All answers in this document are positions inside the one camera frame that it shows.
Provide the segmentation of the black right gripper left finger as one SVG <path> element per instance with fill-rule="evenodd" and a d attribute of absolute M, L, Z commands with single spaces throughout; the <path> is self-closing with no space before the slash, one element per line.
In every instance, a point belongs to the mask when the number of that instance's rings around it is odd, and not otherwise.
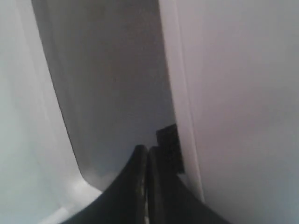
<path fill-rule="evenodd" d="M 144 224 L 148 150 L 137 145 L 125 167 L 90 205 L 64 224 Z"/>

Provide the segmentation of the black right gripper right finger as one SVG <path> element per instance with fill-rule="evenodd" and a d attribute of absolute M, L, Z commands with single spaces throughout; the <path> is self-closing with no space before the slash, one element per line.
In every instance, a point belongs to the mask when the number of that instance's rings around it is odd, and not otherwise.
<path fill-rule="evenodd" d="M 147 195 L 151 224 L 228 224 L 205 206 L 164 163 L 159 147 L 147 158 Z"/>

